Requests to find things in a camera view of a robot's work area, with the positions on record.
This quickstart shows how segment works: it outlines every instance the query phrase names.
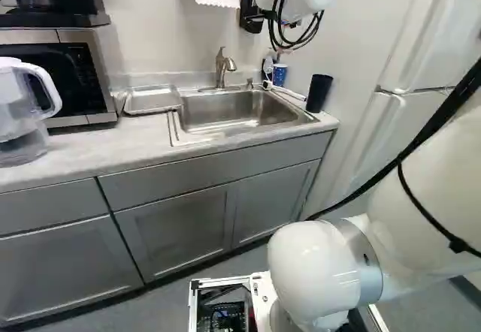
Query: microwave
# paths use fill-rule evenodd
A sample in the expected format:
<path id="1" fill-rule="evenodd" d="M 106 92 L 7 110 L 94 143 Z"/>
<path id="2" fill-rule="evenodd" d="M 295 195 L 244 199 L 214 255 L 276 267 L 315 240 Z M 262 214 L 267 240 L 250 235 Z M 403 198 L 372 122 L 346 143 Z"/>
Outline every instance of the microwave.
<path id="1" fill-rule="evenodd" d="M 95 29 L 0 30 L 0 56 L 38 65 L 50 74 L 63 107 L 45 120 L 48 128 L 117 121 Z M 28 78 L 39 107 L 49 109 L 43 86 Z"/>

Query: white refrigerator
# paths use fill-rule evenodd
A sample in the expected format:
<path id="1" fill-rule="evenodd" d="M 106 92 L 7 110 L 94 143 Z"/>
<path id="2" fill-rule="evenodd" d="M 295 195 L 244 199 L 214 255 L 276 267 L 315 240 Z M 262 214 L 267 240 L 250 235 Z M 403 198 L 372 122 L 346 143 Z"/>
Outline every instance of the white refrigerator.
<path id="1" fill-rule="evenodd" d="M 481 0 L 411 0 L 351 150 L 352 192 L 421 130 L 481 56 Z"/>

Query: gray floor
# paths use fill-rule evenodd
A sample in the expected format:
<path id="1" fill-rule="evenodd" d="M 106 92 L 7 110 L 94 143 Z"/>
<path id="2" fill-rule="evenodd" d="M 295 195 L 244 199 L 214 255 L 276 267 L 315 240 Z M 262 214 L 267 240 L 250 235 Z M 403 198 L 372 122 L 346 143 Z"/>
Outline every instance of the gray floor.
<path id="1" fill-rule="evenodd" d="M 34 331 L 186 332 L 191 278 L 239 276 L 267 270 L 266 257 L 265 247 L 260 247 L 135 299 Z M 378 308 L 391 332 L 474 332 L 481 326 L 481 311 L 449 282 L 380 304 Z"/>

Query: countertop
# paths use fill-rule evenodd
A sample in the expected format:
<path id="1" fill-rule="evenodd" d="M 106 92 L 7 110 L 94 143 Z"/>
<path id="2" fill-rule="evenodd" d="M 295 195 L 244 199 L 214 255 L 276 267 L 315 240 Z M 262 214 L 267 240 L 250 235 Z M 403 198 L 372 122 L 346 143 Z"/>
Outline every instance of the countertop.
<path id="1" fill-rule="evenodd" d="M 289 98 L 293 104 L 300 102 Z M 171 146 L 167 115 L 123 116 L 111 128 L 50 136 L 50 151 L 16 167 L 0 168 L 0 193 L 70 182 L 172 161 L 225 152 L 292 137 L 336 129 L 339 121 L 327 113 L 319 122 L 239 134 L 208 143 Z"/>

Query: black cup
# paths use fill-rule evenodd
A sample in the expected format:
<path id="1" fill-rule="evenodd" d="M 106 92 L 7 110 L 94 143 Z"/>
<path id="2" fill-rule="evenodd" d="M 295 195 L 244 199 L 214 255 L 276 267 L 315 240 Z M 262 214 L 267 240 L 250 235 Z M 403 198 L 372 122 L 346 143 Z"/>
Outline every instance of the black cup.
<path id="1" fill-rule="evenodd" d="M 311 113 L 318 113 L 329 94 L 333 78 L 330 75 L 313 74 L 310 81 L 309 95 L 307 96 L 306 110 Z"/>

